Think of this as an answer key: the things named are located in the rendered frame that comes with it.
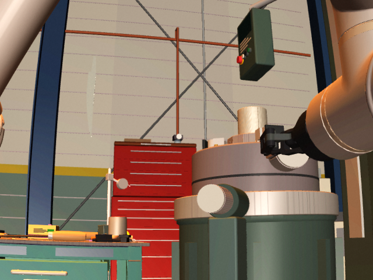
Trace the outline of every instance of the rust-colored pipe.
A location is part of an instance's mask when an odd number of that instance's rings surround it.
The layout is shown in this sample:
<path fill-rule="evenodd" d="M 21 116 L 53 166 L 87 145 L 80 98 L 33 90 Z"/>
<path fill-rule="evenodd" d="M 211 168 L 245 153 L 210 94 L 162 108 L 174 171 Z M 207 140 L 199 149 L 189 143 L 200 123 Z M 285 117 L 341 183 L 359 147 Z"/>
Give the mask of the rust-colored pipe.
<path fill-rule="evenodd" d="M 122 34 L 122 33 L 107 33 L 107 32 L 78 31 L 78 30 L 66 30 L 65 32 L 66 33 L 75 33 L 75 34 L 87 34 L 87 35 L 104 35 L 104 36 L 115 36 L 115 37 L 132 37 L 132 38 L 141 38 L 141 39 L 176 41 L 176 38 L 145 36 L 145 35 L 133 35 L 133 34 Z M 218 45 L 218 46 L 222 46 L 222 47 L 238 48 L 238 45 L 235 45 L 235 44 L 224 44 L 224 43 L 216 43 L 216 42 L 208 42 L 208 41 L 198 41 L 198 40 L 188 40 L 188 39 L 180 39 L 180 38 L 179 38 L 179 42 L 195 43 L 195 44 L 206 44 L 206 45 L 214 45 L 214 46 Z M 273 50 L 273 51 L 275 53 L 293 54 L 293 55 L 300 55 L 300 56 L 303 56 L 303 57 L 311 57 L 310 54 L 304 54 L 304 53 L 301 53 L 301 52 L 281 51 L 281 50 Z"/>
<path fill-rule="evenodd" d="M 179 134 L 179 27 L 175 29 L 176 38 L 176 134 Z"/>

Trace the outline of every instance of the workbench drawer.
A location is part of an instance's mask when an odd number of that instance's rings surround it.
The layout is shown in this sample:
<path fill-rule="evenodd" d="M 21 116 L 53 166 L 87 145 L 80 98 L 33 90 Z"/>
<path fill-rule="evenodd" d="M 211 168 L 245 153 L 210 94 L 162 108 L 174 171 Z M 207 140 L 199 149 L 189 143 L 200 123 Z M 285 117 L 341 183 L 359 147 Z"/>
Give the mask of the workbench drawer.
<path fill-rule="evenodd" d="M 58 271 L 62 275 L 50 275 L 48 272 L 51 271 Z M 106 280 L 108 264 L 104 261 L 4 259 L 0 260 L 0 275 L 1 279 L 6 280 Z"/>

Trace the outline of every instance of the green control box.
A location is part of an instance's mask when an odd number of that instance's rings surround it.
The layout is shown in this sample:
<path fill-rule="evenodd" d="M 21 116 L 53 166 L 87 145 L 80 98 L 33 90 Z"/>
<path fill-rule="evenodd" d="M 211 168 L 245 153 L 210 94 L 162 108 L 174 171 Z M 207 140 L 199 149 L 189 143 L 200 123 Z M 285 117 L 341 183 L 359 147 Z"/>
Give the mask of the green control box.
<path fill-rule="evenodd" d="M 270 12 L 251 9 L 237 32 L 240 78 L 258 81 L 275 65 Z"/>

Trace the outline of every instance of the table top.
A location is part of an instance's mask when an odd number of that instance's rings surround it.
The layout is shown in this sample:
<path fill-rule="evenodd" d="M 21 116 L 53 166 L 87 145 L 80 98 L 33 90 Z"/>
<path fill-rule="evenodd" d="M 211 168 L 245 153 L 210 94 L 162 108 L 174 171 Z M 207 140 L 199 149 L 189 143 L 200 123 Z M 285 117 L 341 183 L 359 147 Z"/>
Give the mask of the table top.
<path fill-rule="evenodd" d="M 51 246 L 82 246 L 82 247 L 146 247 L 145 242 L 93 242 L 93 241 L 53 241 L 29 238 L 0 238 L 0 244 L 51 245 Z"/>

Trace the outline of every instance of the beige wall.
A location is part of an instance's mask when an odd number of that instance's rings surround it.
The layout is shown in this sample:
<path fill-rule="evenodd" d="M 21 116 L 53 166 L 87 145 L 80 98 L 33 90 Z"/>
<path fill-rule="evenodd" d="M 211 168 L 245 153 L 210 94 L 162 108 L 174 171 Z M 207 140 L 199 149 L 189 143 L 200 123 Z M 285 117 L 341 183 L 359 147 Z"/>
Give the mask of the beige wall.
<path fill-rule="evenodd" d="M 179 27 L 181 38 L 202 39 L 200 0 L 141 2 L 171 37 Z M 228 43 L 248 9 L 245 1 L 205 0 L 206 40 Z M 248 82 L 239 79 L 237 49 L 228 48 L 207 71 L 206 79 L 233 112 L 241 107 L 263 106 L 268 111 L 269 124 L 285 125 L 288 129 L 317 94 L 307 1 L 282 0 L 267 9 L 271 12 L 275 49 L 309 53 L 311 58 L 276 53 L 272 70 L 259 82 Z M 70 1 L 67 29 L 164 36 L 135 0 Z M 31 47 L 33 51 L 38 50 L 38 42 L 39 39 Z M 201 71 L 202 46 L 181 43 L 180 48 Z M 206 46 L 206 63 L 221 49 Z M 86 91 L 94 57 L 96 87 L 91 135 Z M 180 62 L 182 92 L 197 74 L 182 56 Z M 0 163 L 27 164 L 36 66 L 37 53 L 28 54 L 20 69 L 32 71 L 17 71 L 1 97 L 6 135 Z M 170 42 L 67 34 L 55 164 L 112 167 L 114 141 L 140 138 L 174 98 L 175 47 Z M 237 133 L 237 122 L 208 87 L 207 119 L 209 139 L 227 139 Z M 180 132 L 183 142 L 202 148 L 201 80 L 181 99 Z M 174 108 L 146 138 L 171 142 L 173 134 Z"/>

